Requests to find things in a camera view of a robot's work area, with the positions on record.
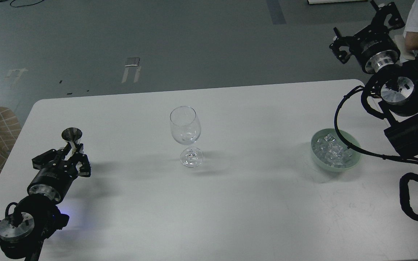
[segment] glass base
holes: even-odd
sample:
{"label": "glass base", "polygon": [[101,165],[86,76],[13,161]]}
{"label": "glass base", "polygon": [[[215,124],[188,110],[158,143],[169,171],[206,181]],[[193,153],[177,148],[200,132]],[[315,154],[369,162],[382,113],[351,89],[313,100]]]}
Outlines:
{"label": "glass base", "polygon": [[180,154],[180,161],[187,167],[197,167],[204,159],[201,150],[196,147],[187,148]]}

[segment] gray floor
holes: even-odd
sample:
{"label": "gray floor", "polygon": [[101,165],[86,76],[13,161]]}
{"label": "gray floor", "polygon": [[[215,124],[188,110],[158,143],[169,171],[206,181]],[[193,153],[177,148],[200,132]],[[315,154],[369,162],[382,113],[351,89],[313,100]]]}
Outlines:
{"label": "gray floor", "polygon": [[[412,2],[396,3],[404,19]],[[280,8],[269,9],[275,3]],[[284,23],[274,24],[281,14]],[[333,79],[365,82],[370,76],[355,58],[342,65],[328,45],[333,27],[353,35],[374,14],[369,2],[45,0],[22,8],[2,2],[0,106],[12,109],[23,124],[40,99]],[[132,68],[121,83],[127,57],[141,58],[137,82]]]}

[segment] white table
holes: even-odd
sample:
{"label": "white table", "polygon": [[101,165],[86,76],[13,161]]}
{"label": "white table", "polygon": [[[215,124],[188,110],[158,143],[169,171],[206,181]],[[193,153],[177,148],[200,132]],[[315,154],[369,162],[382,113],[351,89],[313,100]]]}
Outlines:
{"label": "white table", "polygon": [[[33,106],[0,175],[0,219],[26,196],[31,159],[83,131],[92,174],[58,205],[66,228],[45,240],[41,261],[410,260],[418,222],[399,205],[412,167],[364,156],[341,174],[319,169],[312,135],[332,127],[357,80],[49,99]],[[188,169],[169,114],[194,107],[206,157]],[[394,155],[386,123],[343,107],[340,128],[368,150]],[[418,186],[411,185],[418,212]],[[7,260],[0,251],[0,261]]]}

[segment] green bowl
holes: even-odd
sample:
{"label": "green bowl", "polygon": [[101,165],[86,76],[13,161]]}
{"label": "green bowl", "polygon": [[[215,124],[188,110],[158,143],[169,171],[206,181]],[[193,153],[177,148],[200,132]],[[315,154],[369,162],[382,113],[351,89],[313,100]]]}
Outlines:
{"label": "green bowl", "polygon": [[[328,165],[326,162],[323,162],[322,160],[320,160],[317,155],[315,155],[314,151],[312,150],[312,145],[316,143],[316,141],[319,138],[323,138],[325,137],[327,134],[331,133],[333,136],[335,136],[336,140],[338,141],[338,143],[343,146],[346,147],[346,145],[340,140],[340,138],[338,137],[338,135],[336,134],[335,129],[322,129],[319,130],[318,132],[316,132],[311,139],[311,144],[309,146],[309,149],[311,150],[311,154],[312,154],[312,160],[321,168],[323,168],[324,170],[327,171],[332,171],[332,172],[343,172],[345,170],[349,170],[352,169],[353,167],[355,167],[361,159],[361,154],[359,152],[354,151],[353,152],[353,156],[351,158],[351,163],[350,165],[348,165],[347,167],[332,167],[331,165]],[[344,132],[342,130],[340,130],[341,135],[343,135],[343,137],[345,137],[348,141],[352,142],[354,145],[356,145],[357,147],[360,147],[359,142],[353,137],[351,136],[349,133]]]}

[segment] wine glass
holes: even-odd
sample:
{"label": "wine glass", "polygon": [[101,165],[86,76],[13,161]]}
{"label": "wine glass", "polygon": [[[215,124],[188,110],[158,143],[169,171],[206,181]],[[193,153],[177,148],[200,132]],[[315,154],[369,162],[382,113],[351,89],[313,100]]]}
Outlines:
{"label": "wine glass", "polygon": [[[171,132],[174,140],[183,145],[196,142],[201,135],[201,124],[196,111],[190,106],[180,106],[171,112]],[[180,161],[187,167],[197,167],[204,156],[200,149],[190,147],[180,155]]]}

